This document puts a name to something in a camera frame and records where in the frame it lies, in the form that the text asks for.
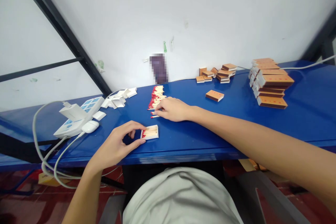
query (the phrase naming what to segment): pile of matchsticks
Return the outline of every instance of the pile of matchsticks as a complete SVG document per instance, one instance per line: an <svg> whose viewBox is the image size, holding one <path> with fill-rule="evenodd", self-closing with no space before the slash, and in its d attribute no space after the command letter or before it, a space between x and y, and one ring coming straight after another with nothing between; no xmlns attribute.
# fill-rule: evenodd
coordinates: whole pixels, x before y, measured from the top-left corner
<svg viewBox="0 0 336 224"><path fill-rule="evenodd" d="M157 125L146 127L146 130L141 131L141 138L144 138L146 140L158 137L159 137L159 128Z"/></svg>
<svg viewBox="0 0 336 224"><path fill-rule="evenodd" d="M156 106L160 103L161 100L166 98L167 96L163 95L163 86L154 86L153 92L152 92L152 99L148 105L147 110L155 110ZM151 118L159 117L158 115L156 116L154 112L151 112Z"/></svg>

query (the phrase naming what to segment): power cord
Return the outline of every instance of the power cord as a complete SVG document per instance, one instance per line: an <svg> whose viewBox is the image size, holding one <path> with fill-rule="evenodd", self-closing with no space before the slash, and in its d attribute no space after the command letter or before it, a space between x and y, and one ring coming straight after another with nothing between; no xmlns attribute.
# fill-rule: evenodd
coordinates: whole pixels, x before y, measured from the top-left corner
<svg viewBox="0 0 336 224"><path fill-rule="evenodd" d="M306 68L313 67L313 66L315 66L315 65L321 64L321 63L323 63L323 62L325 62L325 61L327 61L327 60L330 60L330 59L332 59L332 58L335 58L335 57L336 57L336 55L331 56L331 57L329 57L329 58L326 58L326 59L324 59L324 60L321 60L320 62L316 62L316 63L314 63L314 64L311 64L311 65L308 65L308 66L304 66L304 67L301 67L301 68L281 68L281 69L283 69L283 70L290 70L290 69L296 69L296 70L298 70L298 69L306 69Z"/></svg>
<svg viewBox="0 0 336 224"><path fill-rule="evenodd" d="M69 146L67 146L67 148L65 148L65 150L61 153L61 155L60 155L59 158L57 159L57 162L56 162L56 164L55 164L55 167L52 167L50 164L48 164L47 160L48 160L49 156L53 153L53 151L54 151L58 146L60 146L60 144L63 143L63 142L68 138L68 136L64 136L64 137L61 139L61 141L59 141L59 142L58 142L58 143L57 143L57 144L56 144L56 145L55 145L55 146L48 152L48 154L47 154L45 157L43 157L43 155L42 155L42 153L41 153L41 150L40 150L40 148L39 148L39 143L38 143L38 141L37 141L37 133L36 133L36 119L37 119L37 115L38 115L38 113L39 113L44 107L48 106L49 104L56 103L56 102L62 102L65 106L68 106L68 104L69 104L68 102L65 102L65 101L52 101L52 102L50 102L50 103L44 104L41 108L38 109L38 111L36 111L36 113L35 113L35 115L34 115L34 117L33 117L33 125L32 125L34 144L35 144L36 152L37 152L37 154L38 154L40 160L42 161L42 165L41 165L42 171L43 171L45 174L49 175L49 176L54 176L55 179L56 179L62 186L66 187L66 188L70 188L70 189L75 189L74 187L69 187L69 186L65 185L64 183L60 182L60 178L63 178L63 179L65 179L65 178L66 178L66 179L81 179L82 177L71 176L71 175L62 173L62 172L60 172L60 171L57 171L56 168L57 168L57 165L58 165L58 163L59 163L61 157L63 156L63 154L67 151L67 149L68 149L68 148L69 148L69 147L70 147L70 146L71 146L77 139L79 139L82 135L84 135L84 132L82 132L81 134L79 134L79 135L75 138L75 140L73 140L73 141L69 144ZM50 170L52 170L52 171L53 171L53 174L50 173L50 172L47 170L46 167L48 167ZM106 176L106 175L110 174L111 172L115 171L118 167L119 167L119 166L117 166L115 169L113 169L112 171L110 171L110 172L108 172L108 173L106 173L106 174L104 174L104 175L102 175L102 176Z"/></svg>

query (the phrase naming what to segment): charger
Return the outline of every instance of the charger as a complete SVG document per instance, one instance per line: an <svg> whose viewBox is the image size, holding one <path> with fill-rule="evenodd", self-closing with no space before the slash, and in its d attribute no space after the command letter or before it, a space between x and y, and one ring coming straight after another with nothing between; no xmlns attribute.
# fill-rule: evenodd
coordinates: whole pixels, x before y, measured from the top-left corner
<svg viewBox="0 0 336 224"><path fill-rule="evenodd" d="M87 113L79 107L78 104L70 105L70 103L64 102L63 105L64 108L62 108L59 112L71 121L78 121L87 117Z"/></svg>

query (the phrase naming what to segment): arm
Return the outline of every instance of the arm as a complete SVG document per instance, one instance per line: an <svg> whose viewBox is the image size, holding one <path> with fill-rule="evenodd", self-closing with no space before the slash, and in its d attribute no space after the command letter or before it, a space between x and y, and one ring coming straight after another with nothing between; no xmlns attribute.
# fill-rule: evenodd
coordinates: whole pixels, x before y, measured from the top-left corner
<svg viewBox="0 0 336 224"><path fill-rule="evenodd" d="M336 214L336 154L259 124L189 106L171 97L160 102L155 114L206 127L257 163L315 194Z"/></svg>
<svg viewBox="0 0 336 224"><path fill-rule="evenodd" d="M129 145L123 143L124 136L128 133L133 139L137 129L145 130L146 127L130 121L111 132L87 164L62 224L96 223L102 172L119 163L132 150L146 142L145 139L138 139Z"/></svg>

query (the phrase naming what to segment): pixelated object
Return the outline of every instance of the pixelated object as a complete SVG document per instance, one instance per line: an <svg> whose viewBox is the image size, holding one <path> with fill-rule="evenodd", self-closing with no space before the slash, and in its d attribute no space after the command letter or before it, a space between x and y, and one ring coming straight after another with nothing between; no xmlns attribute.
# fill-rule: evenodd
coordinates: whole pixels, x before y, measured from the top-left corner
<svg viewBox="0 0 336 224"><path fill-rule="evenodd" d="M152 54L149 57L152 71L154 74L155 83L158 85L168 83L168 71L166 65L166 58L164 54Z"/></svg>

